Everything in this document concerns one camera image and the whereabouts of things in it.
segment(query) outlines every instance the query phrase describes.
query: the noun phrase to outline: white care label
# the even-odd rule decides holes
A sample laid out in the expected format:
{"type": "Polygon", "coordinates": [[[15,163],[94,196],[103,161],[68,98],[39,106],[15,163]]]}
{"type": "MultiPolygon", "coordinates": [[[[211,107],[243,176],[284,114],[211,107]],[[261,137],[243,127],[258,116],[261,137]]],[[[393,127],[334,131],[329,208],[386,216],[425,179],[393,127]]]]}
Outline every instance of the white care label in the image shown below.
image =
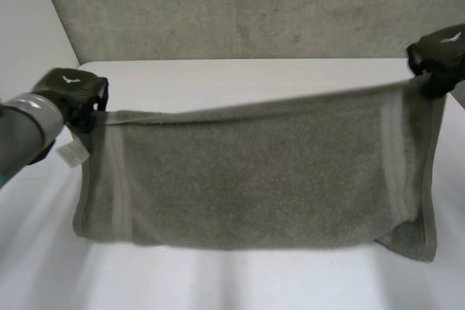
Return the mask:
{"type": "Polygon", "coordinates": [[[71,168],[81,165],[89,158],[89,151],[78,137],[57,148],[57,153],[71,168]]]}

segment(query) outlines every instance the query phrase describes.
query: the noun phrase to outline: concrete wall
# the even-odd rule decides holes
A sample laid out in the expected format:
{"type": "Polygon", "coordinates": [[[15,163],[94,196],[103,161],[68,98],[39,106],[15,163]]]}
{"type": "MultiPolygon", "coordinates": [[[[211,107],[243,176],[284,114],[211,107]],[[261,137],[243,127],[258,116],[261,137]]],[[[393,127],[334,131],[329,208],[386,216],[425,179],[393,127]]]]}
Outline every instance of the concrete wall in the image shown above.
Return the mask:
{"type": "Polygon", "coordinates": [[[53,0],[81,63],[404,57],[465,0],[53,0]]]}

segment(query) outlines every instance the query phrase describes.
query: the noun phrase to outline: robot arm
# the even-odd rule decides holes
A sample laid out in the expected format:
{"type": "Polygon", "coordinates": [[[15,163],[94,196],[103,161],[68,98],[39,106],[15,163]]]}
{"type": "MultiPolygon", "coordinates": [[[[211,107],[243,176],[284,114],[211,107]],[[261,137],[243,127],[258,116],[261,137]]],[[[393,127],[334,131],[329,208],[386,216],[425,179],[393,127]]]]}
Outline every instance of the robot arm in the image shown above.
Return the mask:
{"type": "Polygon", "coordinates": [[[0,188],[21,168],[45,158],[64,125],[91,131],[95,107],[105,110],[107,100],[106,78],[56,68],[31,93],[0,105],[0,188]]]}

